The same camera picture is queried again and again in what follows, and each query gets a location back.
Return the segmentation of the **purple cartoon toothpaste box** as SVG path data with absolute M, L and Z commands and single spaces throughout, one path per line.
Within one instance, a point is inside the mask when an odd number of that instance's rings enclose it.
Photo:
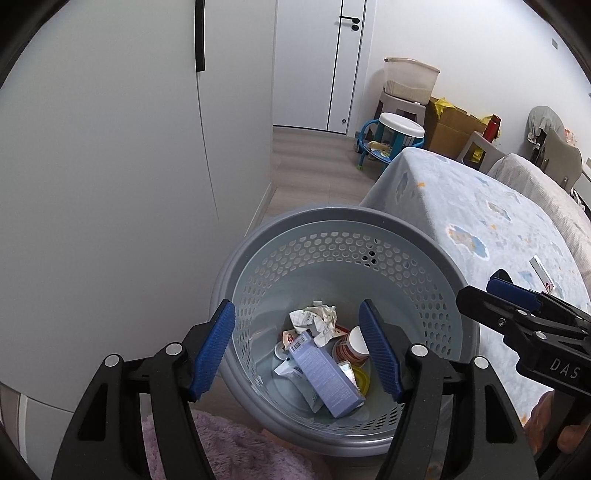
M 304 373 L 334 418 L 342 418 L 359 408 L 365 397 L 323 348 L 304 331 L 287 347 L 290 357 Z

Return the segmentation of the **purple fluffy rug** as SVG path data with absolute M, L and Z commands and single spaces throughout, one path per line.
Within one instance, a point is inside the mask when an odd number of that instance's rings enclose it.
M 322 458 L 206 412 L 191 412 L 217 479 L 330 479 Z

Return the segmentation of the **small red white box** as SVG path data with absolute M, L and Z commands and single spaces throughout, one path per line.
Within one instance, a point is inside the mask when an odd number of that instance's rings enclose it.
M 555 283 L 537 255 L 530 259 L 530 265 L 541 280 L 546 292 L 552 294 L 555 290 Z

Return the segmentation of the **brown cardboard box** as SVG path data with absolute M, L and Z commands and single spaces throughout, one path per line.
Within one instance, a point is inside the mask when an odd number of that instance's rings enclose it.
M 425 144 L 426 150 L 445 157 L 456 159 L 470 135 L 477 131 L 483 133 L 487 124 L 481 119 L 448 110 L 441 117 L 436 115 L 434 105 L 429 102 L 425 114 Z

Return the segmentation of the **red patterned snack wrapper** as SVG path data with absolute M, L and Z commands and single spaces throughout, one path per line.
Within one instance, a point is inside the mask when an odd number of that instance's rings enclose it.
M 335 327 L 332 339 L 329 340 L 328 343 L 322 347 L 324 349 L 328 348 L 329 345 L 332 345 L 332 343 L 335 343 L 335 341 L 337 341 L 338 339 L 348 336 L 349 332 L 351 332 L 349 329 L 346 329 L 345 327 L 341 327 L 338 325 L 337 327 Z M 300 336 L 300 333 L 298 333 L 296 329 L 284 330 L 283 332 L 281 332 L 281 343 L 283 343 L 284 352 L 288 353 L 288 346 L 290 346 L 290 344 L 293 343 L 298 336 Z

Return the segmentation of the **grey perforated trash basket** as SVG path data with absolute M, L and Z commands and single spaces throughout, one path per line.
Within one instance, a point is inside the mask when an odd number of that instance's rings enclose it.
M 235 305 L 235 330 L 221 375 L 238 403 L 274 435 L 337 457 L 388 450 L 402 407 L 370 377 L 366 401 L 335 418 L 311 410 L 290 380 L 276 375 L 274 347 L 290 312 L 321 302 L 337 323 L 353 328 L 363 300 L 414 343 L 466 362 L 477 353 L 475 323 L 456 306 L 465 279 L 426 234 L 388 214 L 362 207 L 298 210 L 258 227 L 228 257 L 211 302 Z

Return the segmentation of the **white door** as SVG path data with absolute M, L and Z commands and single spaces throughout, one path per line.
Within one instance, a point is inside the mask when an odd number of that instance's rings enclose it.
M 351 135 L 363 43 L 372 37 L 374 1 L 276 3 L 273 126 Z M 360 30 L 339 16 L 361 19 Z

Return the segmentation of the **grey chair with clothes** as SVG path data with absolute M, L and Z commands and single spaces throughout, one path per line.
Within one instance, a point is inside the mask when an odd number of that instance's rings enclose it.
M 527 119 L 527 140 L 533 145 L 530 161 L 570 192 L 583 172 L 578 148 L 566 140 L 562 120 L 548 106 L 534 107 Z

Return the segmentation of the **light blue mask package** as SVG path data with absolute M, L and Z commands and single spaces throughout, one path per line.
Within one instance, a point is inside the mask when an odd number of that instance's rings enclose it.
M 290 380 L 291 384 L 297 388 L 297 391 L 304 397 L 304 401 L 307 402 L 312 413 L 317 413 L 324 406 L 322 398 L 315 391 L 315 388 L 305 377 L 304 372 L 297 366 L 297 363 L 293 359 L 286 359 L 280 363 L 279 366 L 274 369 L 274 374 L 281 378 Z

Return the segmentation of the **white round cup lid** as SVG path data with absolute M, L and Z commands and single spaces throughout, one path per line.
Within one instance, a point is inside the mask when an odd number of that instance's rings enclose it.
M 279 359 L 280 362 L 286 361 L 289 354 L 290 351 L 288 351 L 286 345 L 281 341 L 273 347 L 273 355 L 276 356 L 276 359 Z

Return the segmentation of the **white green milk carton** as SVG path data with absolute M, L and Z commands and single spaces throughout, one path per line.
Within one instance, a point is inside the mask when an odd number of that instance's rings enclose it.
M 349 381 L 356 387 L 356 389 L 360 389 L 360 385 L 358 383 L 358 379 L 356 378 L 355 369 L 353 368 L 352 364 L 349 361 L 342 361 L 338 364 L 339 369 L 341 369 L 342 373 L 349 378 Z

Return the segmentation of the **red white paper cup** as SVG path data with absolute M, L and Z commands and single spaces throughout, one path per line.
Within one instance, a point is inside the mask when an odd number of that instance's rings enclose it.
M 370 352 L 360 326 L 354 327 L 335 342 L 332 347 L 332 358 L 337 363 L 347 361 L 352 366 L 363 367 L 370 358 Z

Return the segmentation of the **white paper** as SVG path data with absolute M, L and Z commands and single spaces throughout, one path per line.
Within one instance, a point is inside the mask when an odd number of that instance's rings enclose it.
M 290 312 L 290 322 L 297 334 L 310 332 L 315 344 L 320 348 L 325 347 L 334 337 L 337 320 L 335 306 L 322 304 L 321 301 Z

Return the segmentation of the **grey plastic stool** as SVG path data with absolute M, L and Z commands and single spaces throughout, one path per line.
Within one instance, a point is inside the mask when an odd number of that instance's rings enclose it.
M 487 174 L 494 164 L 504 156 L 505 153 L 486 140 L 481 133 L 474 131 L 457 160 L 466 166 Z
M 415 121 L 421 126 L 425 125 L 425 105 L 392 96 L 385 91 L 380 95 L 374 118 L 378 119 L 382 113 L 398 114 Z

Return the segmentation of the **light blue patterned blanket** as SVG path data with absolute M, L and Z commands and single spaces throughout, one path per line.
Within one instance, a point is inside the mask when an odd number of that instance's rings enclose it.
M 455 160 L 407 148 L 384 170 L 363 206 L 397 217 L 429 236 L 479 289 L 498 270 L 527 290 L 544 288 L 531 260 L 554 282 L 555 296 L 589 311 L 575 260 L 550 217 L 533 201 Z

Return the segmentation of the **beige bed cover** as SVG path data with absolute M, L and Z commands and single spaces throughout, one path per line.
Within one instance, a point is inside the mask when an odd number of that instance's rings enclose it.
M 498 160 L 488 175 L 536 203 L 550 217 L 590 289 L 591 230 L 583 209 L 554 180 L 515 153 Z

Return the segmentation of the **white blue round stool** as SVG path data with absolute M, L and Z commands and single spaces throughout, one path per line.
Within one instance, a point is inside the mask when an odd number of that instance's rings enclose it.
M 367 158 L 387 168 L 407 147 L 422 148 L 425 129 L 419 123 L 394 113 L 382 113 L 369 120 L 356 136 L 356 149 L 360 157 L 356 168 L 363 169 Z

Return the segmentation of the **red water bottle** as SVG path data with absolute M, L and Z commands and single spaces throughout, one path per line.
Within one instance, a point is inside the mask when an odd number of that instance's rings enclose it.
M 499 135 L 500 126 L 501 118 L 493 114 L 488 121 L 485 131 L 483 132 L 483 138 L 492 143 Z

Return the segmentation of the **translucent storage bin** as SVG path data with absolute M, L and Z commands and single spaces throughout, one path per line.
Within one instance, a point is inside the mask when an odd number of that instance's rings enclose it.
M 384 91 L 403 100 L 427 105 L 441 71 L 412 58 L 384 59 Z

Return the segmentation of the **yellow cloth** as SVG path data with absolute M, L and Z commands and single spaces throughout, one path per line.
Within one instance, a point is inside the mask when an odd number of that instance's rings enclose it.
M 435 98 L 432 97 L 430 102 L 434 105 L 436 115 L 441 117 L 446 111 L 448 110 L 455 110 L 459 111 L 465 115 L 467 115 L 467 111 L 459 108 L 455 104 L 449 102 L 445 97 L 442 98 Z

